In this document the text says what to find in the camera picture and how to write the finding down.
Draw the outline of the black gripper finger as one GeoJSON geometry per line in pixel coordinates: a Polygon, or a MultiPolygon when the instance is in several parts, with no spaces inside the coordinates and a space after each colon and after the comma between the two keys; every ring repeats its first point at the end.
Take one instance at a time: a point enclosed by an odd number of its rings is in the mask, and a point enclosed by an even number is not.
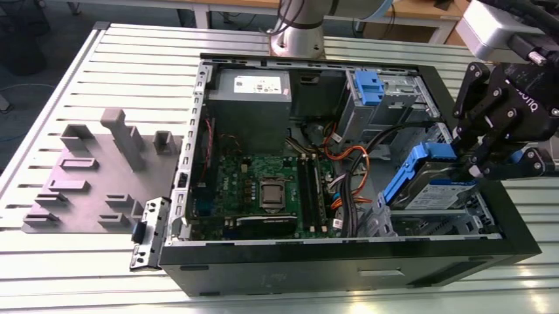
{"type": "Polygon", "coordinates": [[[475,109],[486,96],[488,78],[488,67],[480,62],[471,62],[467,66],[452,109],[452,115],[458,120],[458,125],[454,130],[454,141],[451,145],[458,156],[466,155],[479,135],[475,122],[475,109]]]}
{"type": "Polygon", "coordinates": [[[467,164],[466,176],[487,180],[539,179],[558,176],[558,141],[528,144],[500,162],[467,164]]]}

